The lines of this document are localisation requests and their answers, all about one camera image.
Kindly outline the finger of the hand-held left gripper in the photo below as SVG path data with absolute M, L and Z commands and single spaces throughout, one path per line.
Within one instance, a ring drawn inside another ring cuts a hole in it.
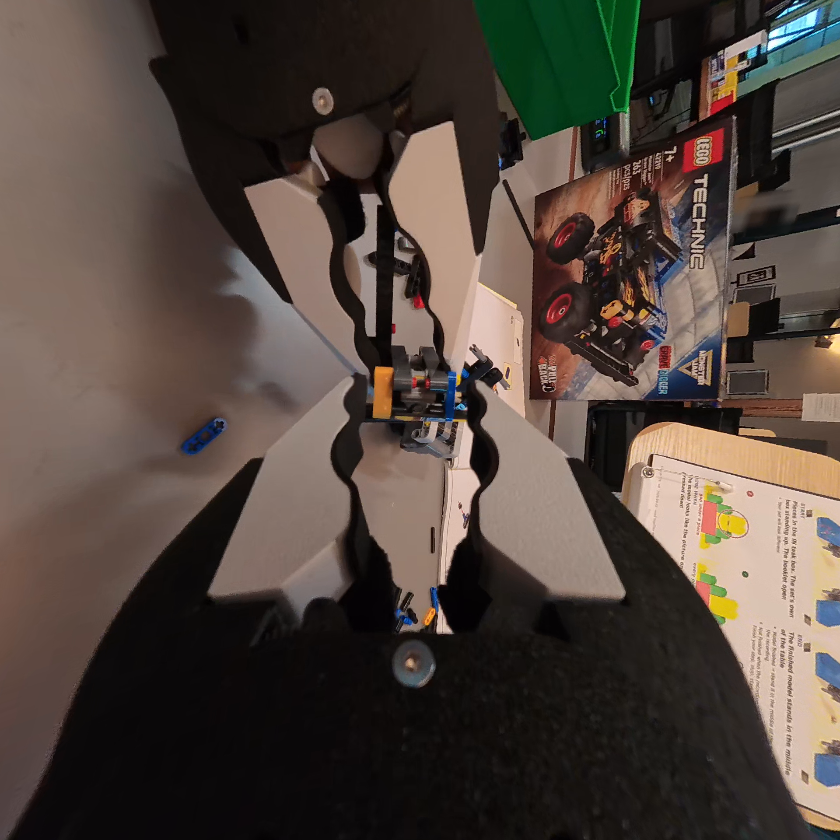
M 377 190 L 397 232 L 414 246 L 419 290 L 439 359 L 465 361 L 481 254 L 476 252 L 452 122 L 385 136 L 392 163 Z
M 245 195 L 291 306 L 349 370 L 373 375 L 379 356 L 365 328 L 361 270 L 333 195 L 296 175 Z

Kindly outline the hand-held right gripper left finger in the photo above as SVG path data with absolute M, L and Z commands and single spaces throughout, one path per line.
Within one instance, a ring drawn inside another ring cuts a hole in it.
M 353 580 L 346 538 L 368 391 L 345 377 L 267 451 L 209 585 L 216 602 L 266 599 L 288 618 Z

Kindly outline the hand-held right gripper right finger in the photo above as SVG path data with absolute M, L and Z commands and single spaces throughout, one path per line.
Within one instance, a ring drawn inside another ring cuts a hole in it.
M 568 456 L 482 381 L 468 388 L 478 487 L 461 547 L 461 627 L 488 608 L 621 602 L 623 584 Z

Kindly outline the small blue lego beam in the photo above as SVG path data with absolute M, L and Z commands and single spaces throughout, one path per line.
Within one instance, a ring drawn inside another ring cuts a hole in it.
M 179 449 L 184 455 L 198 455 L 226 431 L 227 428 L 227 420 L 222 417 L 216 417 L 186 437 L 180 444 Z

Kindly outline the black yellow lego assembly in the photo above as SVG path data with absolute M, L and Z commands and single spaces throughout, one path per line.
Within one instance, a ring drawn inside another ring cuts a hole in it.
M 392 247 L 393 239 L 396 235 L 396 225 L 393 222 L 389 211 L 383 205 L 379 205 L 376 209 L 375 231 L 375 250 L 384 250 L 386 247 Z M 423 258 L 421 256 L 419 257 L 423 266 L 423 301 L 426 303 L 424 293 L 427 287 L 427 272 Z M 376 276 L 376 297 L 373 344 L 379 354 L 378 359 L 380 364 L 374 368 L 372 375 L 368 418 L 373 422 L 392 425 L 394 365 L 392 361 L 392 350 L 396 346 L 402 346 L 394 343 L 394 338 L 396 337 L 396 326 L 393 321 L 393 298 L 394 285 L 397 278 L 393 276 L 392 270 L 390 268 L 386 268 L 382 263 L 380 264 L 380 268 L 374 269 Z M 453 363 L 443 361 L 437 349 L 434 346 L 431 347 L 433 347 L 437 352 L 442 367 L 445 370 L 455 371 L 455 365 Z M 405 350 L 410 356 L 414 356 L 419 352 L 417 351 L 415 354 L 410 354 L 406 348 Z

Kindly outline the pile of loose lego pieces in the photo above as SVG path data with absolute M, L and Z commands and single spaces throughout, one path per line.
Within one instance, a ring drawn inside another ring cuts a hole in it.
M 422 261 L 414 244 L 404 235 L 396 234 L 392 247 L 374 250 L 364 257 L 371 268 L 380 268 L 382 263 L 392 270 L 396 278 L 405 281 L 403 296 L 416 310 L 425 309 L 423 300 L 424 271 Z

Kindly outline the long black lego axle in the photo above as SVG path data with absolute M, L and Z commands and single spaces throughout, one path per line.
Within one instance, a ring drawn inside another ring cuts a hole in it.
M 503 185 L 503 189 L 505 191 L 505 194 L 507 195 L 507 198 L 508 198 L 508 201 L 511 205 L 511 208 L 512 208 L 512 210 L 513 210 L 513 212 L 514 212 L 514 214 L 515 214 L 515 216 L 516 216 L 516 218 L 519 222 L 521 230 L 524 233 L 524 236 L 525 236 L 525 238 L 528 242 L 528 246 L 530 247 L 531 251 L 533 251 L 534 248 L 535 248 L 534 238 L 533 238 L 532 232 L 529 228 L 529 225 L 526 221 L 526 218 L 525 218 L 525 216 L 522 212 L 522 209 L 521 209 L 521 207 L 518 203 L 518 200 L 515 196 L 515 193 L 513 192 L 513 189 L 512 189 L 512 187 L 511 187 L 507 178 L 502 178 L 501 183 Z

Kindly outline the cluster of small lego pins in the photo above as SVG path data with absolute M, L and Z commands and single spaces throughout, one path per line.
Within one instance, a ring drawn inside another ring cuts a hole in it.
M 432 586 L 429 589 L 429 606 L 425 611 L 416 612 L 413 608 L 414 593 L 403 591 L 395 587 L 393 591 L 394 601 L 394 633 L 399 634 L 404 629 L 421 634 L 436 634 L 438 632 L 439 600 L 438 588 Z

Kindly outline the printed toy set box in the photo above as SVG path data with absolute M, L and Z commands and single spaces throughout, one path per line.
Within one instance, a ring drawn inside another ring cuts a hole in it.
M 720 398 L 736 125 L 704 121 L 535 197 L 532 400 Z

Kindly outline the black digital timer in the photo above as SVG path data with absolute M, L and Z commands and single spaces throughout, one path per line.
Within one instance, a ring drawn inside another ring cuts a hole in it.
M 581 165 L 591 174 L 629 158 L 630 119 L 628 112 L 588 122 L 581 127 Z

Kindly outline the green plastic bin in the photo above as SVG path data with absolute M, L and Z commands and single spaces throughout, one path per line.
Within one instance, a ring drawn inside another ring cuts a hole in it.
M 535 141 L 627 112 L 639 1 L 475 1 L 501 85 Z

